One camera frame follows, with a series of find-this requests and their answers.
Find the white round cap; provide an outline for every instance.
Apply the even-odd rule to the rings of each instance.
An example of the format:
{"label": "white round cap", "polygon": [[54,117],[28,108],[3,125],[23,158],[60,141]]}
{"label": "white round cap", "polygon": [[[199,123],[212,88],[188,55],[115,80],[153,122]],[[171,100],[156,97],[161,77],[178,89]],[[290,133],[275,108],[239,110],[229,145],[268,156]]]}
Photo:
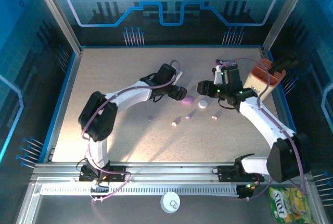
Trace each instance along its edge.
{"label": "white round cap", "polygon": [[179,209],[180,204],[181,199],[175,192],[165,193],[161,198],[161,207],[168,214],[176,212]]}
{"label": "white round cap", "polygon": [[207,108],[208,102],[206,100],[201,100],[198,102],[199,108]]}

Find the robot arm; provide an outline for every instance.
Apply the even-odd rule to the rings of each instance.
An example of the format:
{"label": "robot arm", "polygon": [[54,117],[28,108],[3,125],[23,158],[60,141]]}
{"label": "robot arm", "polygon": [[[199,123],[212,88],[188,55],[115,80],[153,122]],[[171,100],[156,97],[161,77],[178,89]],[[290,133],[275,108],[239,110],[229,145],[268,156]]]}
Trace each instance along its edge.
{"label": "robot arm", "polygon": [[295,154],[284,133],[272,120],[294,140],[301,156],[304,172],[310,171],[309,141],[304,134],[296,134],[281,123],[262,103],[258,106],[257,94],[250,88],[244,89],[239,77],[237,64],[224,68],[213,69],[215,80],[198,83],[197,92],[219,100],[227,100],[234,108],[248,118],[260,131],[270,146],[268,157],[258,157],[254,154],[239,157],[235,161],[238,175],[259,173],[270,175],[275,181],[283,182],[299,175]]}
{"label": "robot arm", "polygon": [[[104,174],[98,168],[106,168],[108,170],[107,137],[112,132],[116,115],[134,104],[154,99],[157,96],[168,95],[168,97],[176,101],[184,99],[187,90],[175,85],[181,75],[181,71],[176,72],[176,69],[171,65],[163,64],[157,73],[141,78],[138,82],[124,90],[105,95],[100,92],[94,92],[90,96],[79,116],[79,124],[82,129],[87,125],[96,110],[104,102],[114,97],[96,115],[86,130],[86,133],[92,139],[88,148],[90,154],[88,165],[90,170],[99,179],[103,178]],[[173,78],[174,82],[172,84],[164,86],[164,84],[170,82]]]}

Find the small purple object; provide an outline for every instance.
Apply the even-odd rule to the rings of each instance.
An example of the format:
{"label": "small purple object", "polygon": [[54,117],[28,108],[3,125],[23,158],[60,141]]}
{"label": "small purple object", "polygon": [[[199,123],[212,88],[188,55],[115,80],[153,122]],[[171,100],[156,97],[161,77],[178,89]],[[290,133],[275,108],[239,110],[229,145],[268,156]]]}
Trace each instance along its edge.
{"label": "small purple object", "polygon": [[182,102],[184,104],[191,104],[194,101],[193,96],[186,95],[184,99],[182,99]]}

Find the snack bag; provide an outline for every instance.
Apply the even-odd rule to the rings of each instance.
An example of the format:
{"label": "snack bag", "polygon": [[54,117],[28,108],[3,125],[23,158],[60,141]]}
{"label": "snack bag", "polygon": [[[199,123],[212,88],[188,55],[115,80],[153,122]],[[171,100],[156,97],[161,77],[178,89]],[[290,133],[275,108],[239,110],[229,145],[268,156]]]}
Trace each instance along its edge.
{"label": "snack bag", "polygon": [[308,199],[296,188],[273,188],[268,190],[271,212],[279,223],[296,222],[316,224]]}

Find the speckled surface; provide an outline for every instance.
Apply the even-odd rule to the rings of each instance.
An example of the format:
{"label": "speckled surface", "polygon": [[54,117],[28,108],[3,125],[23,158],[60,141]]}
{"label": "speckled surface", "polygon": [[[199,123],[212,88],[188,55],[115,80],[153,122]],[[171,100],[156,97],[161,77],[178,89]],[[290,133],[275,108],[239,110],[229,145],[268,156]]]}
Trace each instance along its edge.
{"label": "speckled surface", "polygon": [[[94,91],[121,90],[163,63],[180,61],[184,74],[177,85],[195,98],[184,105],[165,96],[161,101],[142,102],[119,113],[108,140],[111,161],[233,161],[249,153],[268,154],[269,146],[252,123],[235,110],[222,109],[216,99],[199,96],[196,84],[213,80],[215,59],[260,59],[258,49],[233,48],[110,48],[85,49],[75,79],[53,161],[79,161],[87,142],[80,138],[78,117]],[[243,82],[254,63],[239,61]],[[206,109],[198,102],[208,101]],[[272,96],[264,101],[276,115]]]}

